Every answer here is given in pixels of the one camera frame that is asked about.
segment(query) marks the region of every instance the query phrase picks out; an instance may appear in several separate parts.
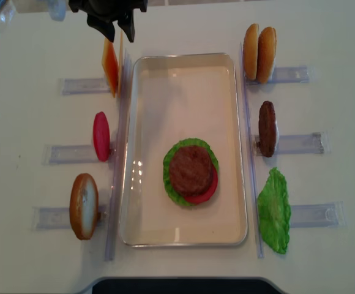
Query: white table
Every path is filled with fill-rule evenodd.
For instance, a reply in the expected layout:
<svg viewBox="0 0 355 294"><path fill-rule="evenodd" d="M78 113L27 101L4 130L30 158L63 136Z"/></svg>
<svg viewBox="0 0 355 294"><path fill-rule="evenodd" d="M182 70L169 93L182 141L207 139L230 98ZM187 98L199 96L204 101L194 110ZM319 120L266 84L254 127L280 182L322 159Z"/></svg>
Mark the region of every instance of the white table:
<svg viewBox="0 0 355 294"><path fill-rule="evenodd" d="M238 247L141 250L118 242L115 260L105 262L103 231L83 243L70 230L32 231L32 207L67 206L81 172L108 195L107 165L46 167L42 152L45 144L90 144L94 115L104 111L115 129L118 109L108 94L59 94L58 78L103 75L103 37L83 13L68 13L63 23L47 13L17 15L0 36L0 293L79 292L121 276L263 277L289 293L355 293L355 1L150 7L135 12L135 43L125 45L133 60L225 52L239 81L239 44L253 22L277 29L278 65L309 64L329 81L321 89L328 116L321 119L332 135L331 172L312 203L343 200L348 226L294 229L285 257L265 246L258 260L246 185L249 230ZM237 90L241 99L240 81Z"/></svg>

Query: metal tray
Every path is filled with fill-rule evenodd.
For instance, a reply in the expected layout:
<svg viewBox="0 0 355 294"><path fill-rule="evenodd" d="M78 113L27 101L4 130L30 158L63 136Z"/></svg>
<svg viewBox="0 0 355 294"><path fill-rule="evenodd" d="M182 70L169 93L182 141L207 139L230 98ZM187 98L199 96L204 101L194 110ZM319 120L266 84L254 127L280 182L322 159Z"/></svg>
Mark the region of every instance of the metal tray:
<svg viewBox="0 0 355 294"><path fill-rule="evenodd" d="M237 245L247 234L234 64L223 53L139 59L133 82L119 236L129 246ZM208 142L219 186L181 207L163 185L163 157L179 140Z"/></svg>

